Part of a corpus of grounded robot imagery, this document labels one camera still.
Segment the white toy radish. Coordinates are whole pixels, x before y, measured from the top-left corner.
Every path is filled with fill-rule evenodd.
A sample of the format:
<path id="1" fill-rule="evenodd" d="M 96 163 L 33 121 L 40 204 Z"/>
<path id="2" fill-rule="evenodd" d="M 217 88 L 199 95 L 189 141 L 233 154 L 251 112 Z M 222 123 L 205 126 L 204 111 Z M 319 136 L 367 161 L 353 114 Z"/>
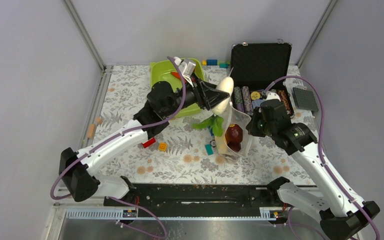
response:
<path id="1" fill-rule="evenodd" d="M 201 130 L 210 128 L 214 136 L 222 137 L 224 134 L 223 124 L 226 122 L 222 114 L 230 104 L 233 93 L 234 81 L 230 76 L 222 79 L 217 85 L 210 82 L 195 79 L 197 90 L 197 104 L 203 110 L 212 112 L 212 115 L 199 123 L 193 123 L 193 129 Z"/>

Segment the dark purple mangosteen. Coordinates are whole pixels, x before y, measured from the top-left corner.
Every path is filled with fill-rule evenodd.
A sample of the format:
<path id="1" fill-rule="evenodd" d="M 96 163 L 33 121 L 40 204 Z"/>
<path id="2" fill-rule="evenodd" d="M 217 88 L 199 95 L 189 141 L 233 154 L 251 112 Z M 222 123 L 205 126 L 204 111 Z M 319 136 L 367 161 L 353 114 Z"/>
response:
<path id="1" fill-rule="evenodd" d="M 243 141 L 243 129 L 238 124 L 230 124 L 225 133 L 227 143 L 241 143 Z"/>
<path id="2" fill-rule="evenodd" d="M 242 146 L 241 146 L 241 143 L 237 143 L 237 142 L 229 142 L 227 144 L 227 146 L 234 152 L 238 153 L 241 151 L 242 149 Z"/>

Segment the clear zip top bag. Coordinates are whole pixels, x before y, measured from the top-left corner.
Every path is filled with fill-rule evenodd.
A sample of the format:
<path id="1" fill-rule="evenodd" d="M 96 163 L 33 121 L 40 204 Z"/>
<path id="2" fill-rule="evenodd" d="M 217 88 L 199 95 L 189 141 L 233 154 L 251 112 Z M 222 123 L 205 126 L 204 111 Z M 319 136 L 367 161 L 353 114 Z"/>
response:
<path id="1" fill-rule="evenodd" d="M 223 134 L 215 137 L 217 151 L 230 162 L 246 158 L 252 145 L 253 137 L 248 134 L 247 125 L 251 117 L 238 111 L 230 103 L 221 114 Z"/>

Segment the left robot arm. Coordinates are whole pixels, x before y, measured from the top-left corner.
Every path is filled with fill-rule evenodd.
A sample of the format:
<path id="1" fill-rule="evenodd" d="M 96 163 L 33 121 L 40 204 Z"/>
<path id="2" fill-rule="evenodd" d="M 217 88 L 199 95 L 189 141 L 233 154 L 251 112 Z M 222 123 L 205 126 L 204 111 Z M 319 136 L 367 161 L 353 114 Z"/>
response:
<path id="1" fill-rule="evenodd" d="M 234 82 L 225 77 L 217 85 L 196 79 L 181 81 L 182 88 L 173 90 L 167 81 L 159 81 L 151 87 L 144 107 L 125 126 L 98 143 L 77 151 L 68 147 L 61 152 L 57 182 L 62 181 L 75 202 L 92 196 L 109 196 L 124 206 L 132 204 L 135 192 L 126 177 L 109 177 L 99 172 L 109 161 L 121 153 L 146 143 L 168 125 L 169 120 L 190 105 L 216 115 L 223 113 L 230 101 Z"/>

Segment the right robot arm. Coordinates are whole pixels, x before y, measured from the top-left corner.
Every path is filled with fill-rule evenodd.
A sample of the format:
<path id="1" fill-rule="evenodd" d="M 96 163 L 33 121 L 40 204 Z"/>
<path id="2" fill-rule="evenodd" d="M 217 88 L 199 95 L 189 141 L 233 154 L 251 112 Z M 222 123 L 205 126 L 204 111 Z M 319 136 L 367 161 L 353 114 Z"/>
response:
<path id="1" fill-rule="evenodd" d="M 267 201 L 296 207 L 319 222 L 330 240 L 348 240 L 373 223 L 380 207 L 366 201 L 342 178 L 326 157 L 317 137 L 304 123 L 293 123 L 283 102 L 265 100 L 253 110 L 246 130 L 254 137 L 269 137 L 310 176 L 322 196 L 300 189 L 285 177 L 267 185 Z"/>

